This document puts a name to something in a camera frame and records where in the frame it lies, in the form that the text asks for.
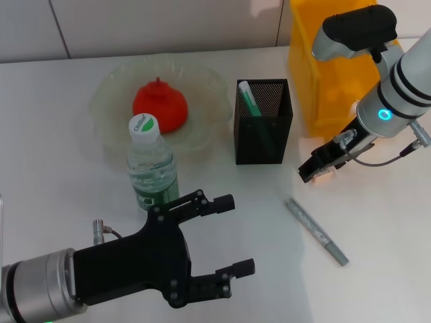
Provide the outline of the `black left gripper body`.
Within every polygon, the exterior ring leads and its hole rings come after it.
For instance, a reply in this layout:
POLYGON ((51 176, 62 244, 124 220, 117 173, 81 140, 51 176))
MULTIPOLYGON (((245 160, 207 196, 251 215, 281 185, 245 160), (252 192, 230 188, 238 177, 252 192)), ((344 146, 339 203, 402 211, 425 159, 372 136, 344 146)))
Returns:
POLYGON ((137 233, 75 252, 78 300, 92 306, 155 289, 173 308, 191 303, 191 260, 179 225, 192 216, 191 205, 151 209, 137 233))

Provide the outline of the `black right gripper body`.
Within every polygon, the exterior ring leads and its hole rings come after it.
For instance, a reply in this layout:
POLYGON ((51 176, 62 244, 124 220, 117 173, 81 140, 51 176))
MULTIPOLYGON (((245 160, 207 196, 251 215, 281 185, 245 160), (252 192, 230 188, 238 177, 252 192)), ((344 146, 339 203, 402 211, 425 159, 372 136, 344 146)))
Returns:
MULTIPOLYGON (((356 131, 354 138, 346 144, 346 150, 355 155, 366 147, 370 146, 375 140, 375 136, 370 134, 361 124, 358 118, 353 119, 339 134, 347 132, 348 130, 356 131)), ((348 160, 347 154, 340 147, 340 144, 331 141, 316 148, 312 152, 312 165, 313 170, 322 170, 328 166, 340 164, 348 160)))

